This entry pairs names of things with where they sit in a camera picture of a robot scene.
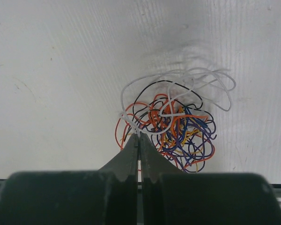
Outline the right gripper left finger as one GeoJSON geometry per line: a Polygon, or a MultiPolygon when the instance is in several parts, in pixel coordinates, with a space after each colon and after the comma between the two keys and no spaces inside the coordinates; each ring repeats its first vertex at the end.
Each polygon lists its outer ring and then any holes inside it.
{"type": "Polygon", "coordinates": [[[13,173],[0,186],[0,225],[134,225],[139,138],[99,170],[13,173]]]}

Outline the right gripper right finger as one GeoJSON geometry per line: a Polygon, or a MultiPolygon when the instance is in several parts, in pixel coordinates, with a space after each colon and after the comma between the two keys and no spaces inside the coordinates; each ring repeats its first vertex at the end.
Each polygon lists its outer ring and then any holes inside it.
{"type": "Polygon", "coordinates": [[[144,221],[147,225],[281,225],[281,208],[265,178],[254,173],[177,169],[141,134],[144,221]]]}

